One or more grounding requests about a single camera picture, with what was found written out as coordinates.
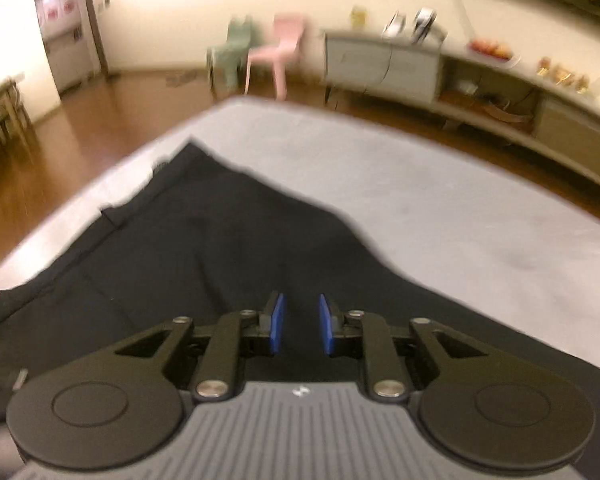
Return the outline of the black trousers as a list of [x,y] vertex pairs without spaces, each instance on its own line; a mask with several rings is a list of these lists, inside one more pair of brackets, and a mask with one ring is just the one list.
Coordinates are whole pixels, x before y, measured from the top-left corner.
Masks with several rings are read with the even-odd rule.
[[390,271],[331,212],[275,191],[189,143],[127,203],[104,209],[48,268],[0,292],[0,373],[42,374],[180,315],[212,324],[286,298],[283,345],[257,380],[348,380],[324,353],[318,298],[423,316],[565,375],[596,409],[600,370]]

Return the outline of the long tv sideboard cabinet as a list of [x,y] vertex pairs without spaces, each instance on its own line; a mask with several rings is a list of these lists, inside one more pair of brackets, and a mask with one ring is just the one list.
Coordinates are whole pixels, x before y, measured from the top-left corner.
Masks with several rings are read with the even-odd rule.
[[528,148],[600,183],[600,107],[466,48],[327,29],[325,84],[398,102]]

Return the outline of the golden ornaments on sideboard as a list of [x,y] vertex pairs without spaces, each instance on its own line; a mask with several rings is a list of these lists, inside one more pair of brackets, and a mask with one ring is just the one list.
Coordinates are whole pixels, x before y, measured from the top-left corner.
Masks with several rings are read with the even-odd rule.
[[539,77],[548,79],[555,86],[570,88],[571,90],[585,94],[590,88],[588,75],[578,75],[560,64],[554,63],[550,58],[541,58],[536,69]]

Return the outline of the red fruit plate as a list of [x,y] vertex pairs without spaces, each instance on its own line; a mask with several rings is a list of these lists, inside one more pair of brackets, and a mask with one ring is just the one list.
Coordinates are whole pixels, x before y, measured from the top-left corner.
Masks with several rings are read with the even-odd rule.
[[468,42],[467,49],[474,55],[502,63],[513,61],[515,58],[514,52],[509,46],[492,40],[475,38]]

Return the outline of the green plastic chair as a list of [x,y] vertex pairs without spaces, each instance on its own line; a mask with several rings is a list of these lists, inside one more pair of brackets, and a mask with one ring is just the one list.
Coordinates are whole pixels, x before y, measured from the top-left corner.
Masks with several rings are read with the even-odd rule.
[[258,26],[250,15],[232,18],[227,27],[224,44],[210,47],[206,52],[208,83],[212,96],[216,96],[215,73],[219,70],[227,90],[238,88],[240,71],[246,66],[252,48],[260,44]]

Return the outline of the spare gripper on sideboard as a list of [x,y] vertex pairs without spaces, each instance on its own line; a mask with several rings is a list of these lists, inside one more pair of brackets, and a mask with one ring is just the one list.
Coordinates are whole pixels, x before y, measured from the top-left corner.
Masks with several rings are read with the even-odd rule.
[[445,42],[448,32],[436,23],[437,11],[430,8],[421,8],[414,17],[412,43],[422,44],[427,38],[432,37],[439,44]]

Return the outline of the yellow cup on sideboard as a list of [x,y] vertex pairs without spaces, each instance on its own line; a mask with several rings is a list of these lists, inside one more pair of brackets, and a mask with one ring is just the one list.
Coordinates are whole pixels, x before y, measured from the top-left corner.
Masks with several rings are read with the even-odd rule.
[[367,11],[362,6],[354,6],[350,13],[351,29],[356,32],[364,30],[367,21]]

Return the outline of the pink plastic chair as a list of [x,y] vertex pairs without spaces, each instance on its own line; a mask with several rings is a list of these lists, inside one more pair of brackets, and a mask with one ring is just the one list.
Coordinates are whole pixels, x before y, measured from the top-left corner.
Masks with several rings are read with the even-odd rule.
[[245,93],[249,92],[253,66],[268,66],[272,70],[276,99],[287,97],[286,67],[301,58],[301,45],[306,31],[306,18],[300,14],[276,14],[273,21],[275,41],[251,48],[247,55]]

